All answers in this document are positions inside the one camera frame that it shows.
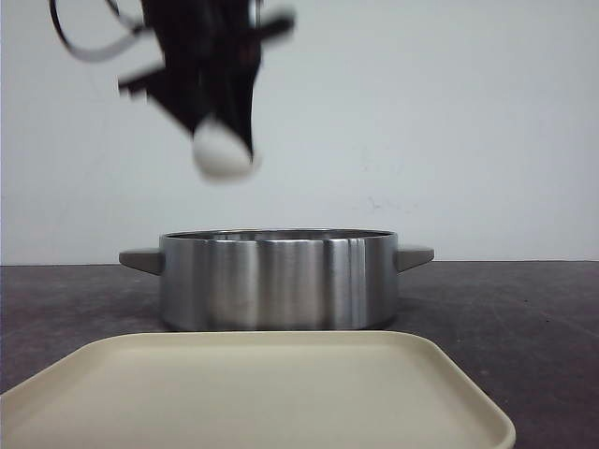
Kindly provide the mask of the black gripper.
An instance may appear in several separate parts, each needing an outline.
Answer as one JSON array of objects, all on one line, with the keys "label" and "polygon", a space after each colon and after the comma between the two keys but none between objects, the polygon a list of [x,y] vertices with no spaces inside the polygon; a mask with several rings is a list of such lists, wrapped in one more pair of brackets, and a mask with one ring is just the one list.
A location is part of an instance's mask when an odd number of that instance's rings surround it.
[{"label": "black gripper", "polygon": [[143,25],[152,31],[164,65],[118,81],[121,93],[167,82],[198,82],[201,88],[150,88],[149,96],[190,136],[225,96],[225,122],[255,161],[252,113],[257,72],[266,41],[286,36],[296,24],[284,8],[260,18],[260,1],[143,1]]}]

